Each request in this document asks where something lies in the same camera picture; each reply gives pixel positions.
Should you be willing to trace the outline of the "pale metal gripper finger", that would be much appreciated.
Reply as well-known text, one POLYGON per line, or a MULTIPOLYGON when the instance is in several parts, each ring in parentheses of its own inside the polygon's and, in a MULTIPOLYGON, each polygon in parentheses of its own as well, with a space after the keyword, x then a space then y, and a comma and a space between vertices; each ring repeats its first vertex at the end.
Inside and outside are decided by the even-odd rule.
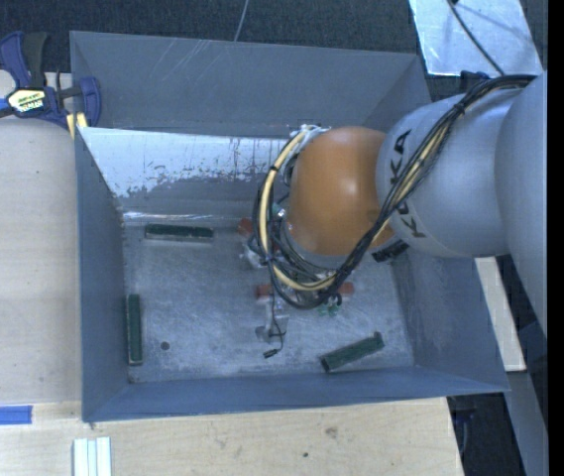
POLYGON ((256 336, 261 342, 281 342, 287 331, 289 315, 281 314, 266 321, 255 329, 256 336))
POLYGON ((262 269, 265 266, 261 249, 253 238, 248 238, 244 242, 242 257, 252 269, 262 269))

